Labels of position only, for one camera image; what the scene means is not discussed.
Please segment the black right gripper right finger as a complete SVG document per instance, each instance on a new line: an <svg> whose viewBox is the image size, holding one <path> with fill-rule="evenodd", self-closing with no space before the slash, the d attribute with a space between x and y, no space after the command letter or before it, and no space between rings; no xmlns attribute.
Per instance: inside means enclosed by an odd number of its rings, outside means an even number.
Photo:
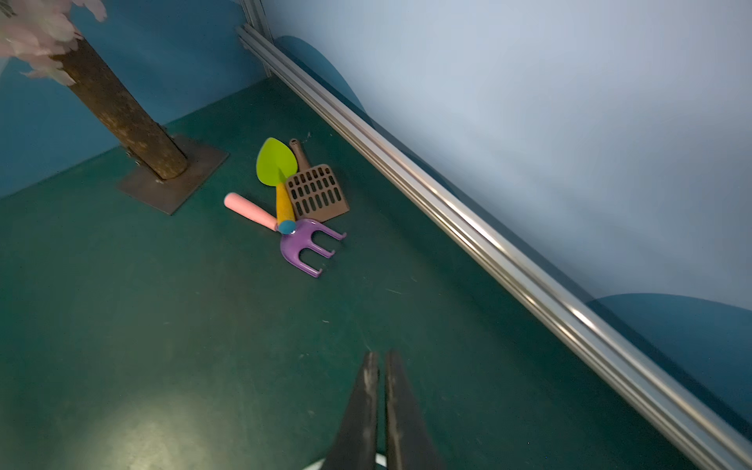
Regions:
<svg viewBox="0 0 752 470"><path fill-rule="evenodd" d="M387 468L445 469L397 351L386 356L385 393Z"/></svg>

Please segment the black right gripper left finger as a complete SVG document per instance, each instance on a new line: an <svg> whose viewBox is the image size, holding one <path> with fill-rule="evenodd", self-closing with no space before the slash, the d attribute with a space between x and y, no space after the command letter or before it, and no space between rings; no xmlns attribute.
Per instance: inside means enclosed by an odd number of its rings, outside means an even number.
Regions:
<svg viewBox="0 0 752 470"><path fill-rule="evenodd" d="M378 384L378 356L376 352L368 352L356 374L346 411L322 469L376 468Z"/></svg>

